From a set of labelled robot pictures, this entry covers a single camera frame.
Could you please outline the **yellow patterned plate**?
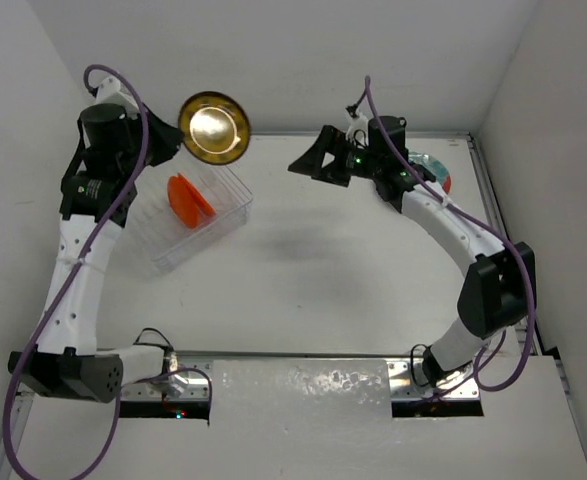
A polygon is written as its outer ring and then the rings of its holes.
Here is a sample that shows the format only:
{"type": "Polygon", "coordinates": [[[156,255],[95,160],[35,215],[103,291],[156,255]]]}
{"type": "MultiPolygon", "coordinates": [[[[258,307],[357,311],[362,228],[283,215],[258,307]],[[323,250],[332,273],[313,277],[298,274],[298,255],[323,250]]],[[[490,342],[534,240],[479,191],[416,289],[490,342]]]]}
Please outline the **yellow patterned plate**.
{"type": "Polygon", "coordinates": [[[178,128],[183,144],[196,159],[214,166],[239,160],[248,150],[252,128],[245,110],[231,97],[202,91],[181,107],[178,128]]]}

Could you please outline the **orange plate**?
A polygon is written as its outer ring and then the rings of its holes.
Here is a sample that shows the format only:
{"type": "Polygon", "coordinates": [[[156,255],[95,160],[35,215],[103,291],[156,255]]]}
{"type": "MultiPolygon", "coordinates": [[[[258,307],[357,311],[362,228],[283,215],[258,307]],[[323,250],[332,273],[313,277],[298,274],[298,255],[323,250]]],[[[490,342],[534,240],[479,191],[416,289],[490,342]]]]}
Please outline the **orange plate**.
{"type": "Polygon", "coordinates": [[[188,189],[191,197],[198,208],[208,217],[214,217],[217,212],[200,191],[182,174],[178,174],[178,178],[182,184],[188,189]]]}
{"type": "Polygon", "coordinates": [[[195,204],[188,189],[178,178],[178,175],[169,178],[167,182],[167,196],[172,211],[180,221],[190,229],[197,228],[199,225],[199,208],[195,204]]]}

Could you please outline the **teal red patterned plate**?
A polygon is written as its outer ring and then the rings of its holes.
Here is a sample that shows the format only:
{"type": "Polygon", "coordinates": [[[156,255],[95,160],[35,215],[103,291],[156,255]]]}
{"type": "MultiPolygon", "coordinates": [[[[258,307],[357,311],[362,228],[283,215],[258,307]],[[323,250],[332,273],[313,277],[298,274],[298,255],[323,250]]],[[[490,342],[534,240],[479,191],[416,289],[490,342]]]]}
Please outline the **teal red patterned plate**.
{"type": "Polygon", "coordinates": [[[441,185],[443,191],[449,194],[452,186],[452,178],[448,168],[433,155],[418,151],[409,151],[409,160],[416,165],[422,165],[428,169],[441,185]]]}

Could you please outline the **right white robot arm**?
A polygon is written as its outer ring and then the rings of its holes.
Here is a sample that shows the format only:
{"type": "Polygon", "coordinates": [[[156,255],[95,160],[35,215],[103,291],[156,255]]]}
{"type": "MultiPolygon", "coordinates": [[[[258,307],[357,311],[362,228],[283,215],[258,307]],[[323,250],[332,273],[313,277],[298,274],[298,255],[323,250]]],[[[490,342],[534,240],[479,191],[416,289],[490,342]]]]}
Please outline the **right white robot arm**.
{"type": "Polygon", "coordinates": [[[418,224],[460,269],[457,317],[425,348],[414,377],[421,387],[434,388],[534,308],[535,258],[526,243],[507,244],[445,203],[433,173],[411,160],[406,126],[405,118],[388,115],[353,123],[346,131],[325,125],[288,169],[341,187],[354,177],[372,181],[380,199],[418,224]]]}

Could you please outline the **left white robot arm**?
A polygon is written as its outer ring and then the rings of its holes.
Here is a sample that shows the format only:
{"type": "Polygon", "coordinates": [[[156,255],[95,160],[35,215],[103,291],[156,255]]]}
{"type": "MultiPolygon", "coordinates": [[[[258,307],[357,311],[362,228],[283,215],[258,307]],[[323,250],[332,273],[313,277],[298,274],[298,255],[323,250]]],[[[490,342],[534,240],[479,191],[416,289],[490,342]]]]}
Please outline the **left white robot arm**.
{"type": "Polygon", "coordinates": [[[97,348],[106,268],[147,166],[172,159],[182,133],[148,107],[99,103],[77,120],[79,142],[61,180],[60,239],[44,327],[11,352],[14,380],[48,398],[109,403],[130,382],[160,374],[157,347],[97,348]]]}

